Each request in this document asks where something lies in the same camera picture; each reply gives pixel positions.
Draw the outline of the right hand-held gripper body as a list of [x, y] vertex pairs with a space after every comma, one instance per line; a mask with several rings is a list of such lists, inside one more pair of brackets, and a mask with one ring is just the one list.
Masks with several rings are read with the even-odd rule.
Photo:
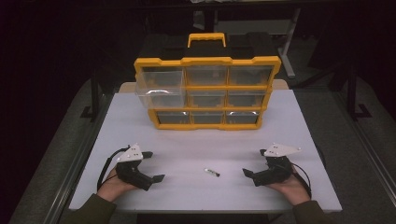
[[291, 162], [288, 159], [288, 155], [301, 151], [299, 147], [291, 147], [277, 143], [273, 143], [271, 146], [264, 149], [267, 149], [264, 158], [266, 159], [268, 169], [256, 173], [258, 177], [253, 179], [256, 187], [281, 183], [288, 179], [292, 174]]

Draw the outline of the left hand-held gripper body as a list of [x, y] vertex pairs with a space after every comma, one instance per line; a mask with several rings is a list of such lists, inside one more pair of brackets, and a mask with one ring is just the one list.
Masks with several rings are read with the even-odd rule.
[[138, 170], [139, 164], [144, 159], [138, 144], [128, 146], [127, 149], [117, 157], [116, 172], [118, 178], [125, 183], [131, 184], [139, 189], [148, 190], [152, 182], [152, 177], [144, 175]]

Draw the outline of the person's right hand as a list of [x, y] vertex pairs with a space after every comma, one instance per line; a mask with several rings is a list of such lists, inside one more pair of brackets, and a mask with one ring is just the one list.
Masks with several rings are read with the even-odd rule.
[[304, 185], [302, 182], [296, 177], [298, 172], [293, 170], [290, 177], [281, 182], [281, 183], [273, 183], [269, 184], [268, 188], [274, 189], [277, 192], [281, 193], [286, 200], [293, 206], [306, 203], [311, 200], [309, 197]]

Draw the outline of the person's left hand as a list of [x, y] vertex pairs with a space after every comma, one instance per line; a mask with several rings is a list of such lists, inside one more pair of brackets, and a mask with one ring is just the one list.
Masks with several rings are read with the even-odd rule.
[[124, 193], [135, 189], [135, 186], [120, 180], [116, 169], [113, 168], [109, 172], [106, 181], [97, 190], [97, 195], [108, 202], [114, 203]]

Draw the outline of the set of clear drawers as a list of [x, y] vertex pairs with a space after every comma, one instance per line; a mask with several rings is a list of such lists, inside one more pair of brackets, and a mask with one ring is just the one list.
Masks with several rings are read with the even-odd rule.
[[155, 109], [160, 126], [258, 127], [272, 93], [272, 65], [191, 66], [184, 107]]

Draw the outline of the clear plastic organizer drawer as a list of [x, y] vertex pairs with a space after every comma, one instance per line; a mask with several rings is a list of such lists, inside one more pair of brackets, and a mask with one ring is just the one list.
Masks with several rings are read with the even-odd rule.
[[184, 107], [184, 73], [181, 69], [143, 70], [137, 74], [135, 94], [146, 108]]

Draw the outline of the yellow black organizer case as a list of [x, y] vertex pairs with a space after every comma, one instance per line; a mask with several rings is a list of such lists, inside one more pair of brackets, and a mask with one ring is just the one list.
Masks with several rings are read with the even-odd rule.
[[158, 129], [254, 130], [280, 66], [267, 33], [148, 35], [135, 93]]

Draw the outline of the black metal stand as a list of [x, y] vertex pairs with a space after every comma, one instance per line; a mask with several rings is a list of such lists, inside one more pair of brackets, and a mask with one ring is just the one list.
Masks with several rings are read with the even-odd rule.
[[357, 74], [353, 66], [350, 66], [347, 76], [346, 110], [348, 115], [357, 121], [361, 118], [370, 118], [372, 115], [364, 104], [356, 104]]
[[91, 75], [91, 104], [89, 106], [85, 106], [80, 115], [84, 119], [89, 119], [90, 122], [94, 122], [99, 113], [99, 89], [100, 85], [98, 83], [97, 73], [96, 71], [93, 71]]

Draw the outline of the white metal desk leg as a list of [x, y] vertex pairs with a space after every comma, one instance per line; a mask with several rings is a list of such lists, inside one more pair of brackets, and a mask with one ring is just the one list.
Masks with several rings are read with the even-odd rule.
[[282, 64], [285, 68], [287, 77], [290, 79], [295, 78], [296, 75], [295, 75], [292, 65], [290, 63], [290, 59], [288, 57], [288, 52], [289, 52], [290, 44], [293, 39], [294, 31], [296, 29], [300, 13], [301, 13], [301, 10], [299, 8], [294, 9], [293, 16], [290, 20], [290, 24], [289, 24], [289, 27], [286, 32], [286, 41], [285, 41], [283, 47], [278, 49], [278, 53], [279, 53], [280, 59], [282, 60]]

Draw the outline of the aluminium frame rail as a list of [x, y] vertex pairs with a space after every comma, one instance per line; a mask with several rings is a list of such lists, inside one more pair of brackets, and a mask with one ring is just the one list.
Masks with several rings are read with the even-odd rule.
[[54, 141], [56, 160], [53, 164], [59, 170], [60, 185], [44, 224], [58, 224], [67, 210], [112, 98], [112, 94], [102, 95], [98, 101], [88, 98], [88, 102], [83, 103], [83, 97], [79, 96], [76, 105], [71, 106], [72, 111], [66, 113], [62, 132]]
[[396, 207], [396, 121], [371, 92], [358, 95], [353, 106], [342, 92], [335, 92], [333, 97]]

